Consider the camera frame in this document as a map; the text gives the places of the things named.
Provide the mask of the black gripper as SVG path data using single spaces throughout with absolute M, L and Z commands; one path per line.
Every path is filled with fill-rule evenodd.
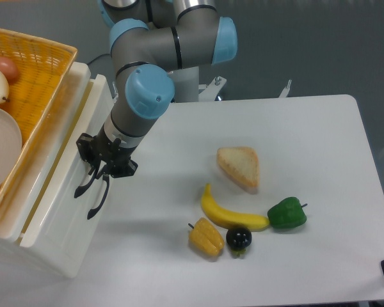
M 123 147 L 122 140 L 110 140 L 104 130 L 93 137 L 82 133 L 76 141 L 81 159 L 90 165 L 89 174 L 96 178 L 99 171 L 99 158 L 105 165 L 99 171 L 99 177 L 131 177 L 138 169 L 138 164 L 131 159 L 136 147 Z

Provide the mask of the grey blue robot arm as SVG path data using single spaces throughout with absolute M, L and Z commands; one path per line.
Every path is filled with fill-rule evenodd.
M 79 154 L 91 180 L 128 177 L 131 154 L 175 95 L 169 72 L 232 60 L 237 31 L 214 1 L 99 1 L 111 28 L 109 53 L 118 98 L 96 136 L 82 134 Z

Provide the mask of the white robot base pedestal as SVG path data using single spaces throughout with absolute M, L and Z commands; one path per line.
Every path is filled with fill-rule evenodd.
M 185 68 L 168 72 L 175 86 L 176 103 L 198 102 L 199 67 Z

